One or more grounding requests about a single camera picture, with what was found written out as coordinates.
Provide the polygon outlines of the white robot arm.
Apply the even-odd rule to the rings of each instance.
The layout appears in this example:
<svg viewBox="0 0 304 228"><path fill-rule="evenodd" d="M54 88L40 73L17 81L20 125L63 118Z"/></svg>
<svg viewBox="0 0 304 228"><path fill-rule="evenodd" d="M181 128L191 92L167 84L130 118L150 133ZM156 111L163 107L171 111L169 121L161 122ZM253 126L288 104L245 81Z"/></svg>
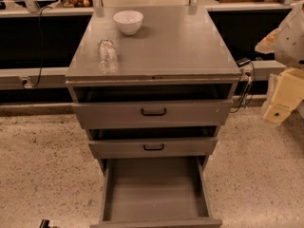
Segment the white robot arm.
<svg viewBox="0 0 304 228"><path fill-rule="evenodd" d="M262 120L280 125L304 100L304 2L298 2L280 23L257 43L255 51L274 53L275 60L286 68L272 74Z"/></svg>

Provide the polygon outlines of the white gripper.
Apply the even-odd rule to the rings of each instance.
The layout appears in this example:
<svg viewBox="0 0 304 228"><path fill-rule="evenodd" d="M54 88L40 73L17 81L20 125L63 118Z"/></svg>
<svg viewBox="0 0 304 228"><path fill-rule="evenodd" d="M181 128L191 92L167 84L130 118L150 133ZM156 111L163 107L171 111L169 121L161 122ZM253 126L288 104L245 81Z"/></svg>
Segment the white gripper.
<svg viewBox="0 0 304 228"><path fill-rule="evenodd" d="M274 53L277 29L271 31L255 46L258 53ZM304 70L288 67L276 78L272 104L263 108L262 120L268 124L281 125L304 100Z"/></svg>

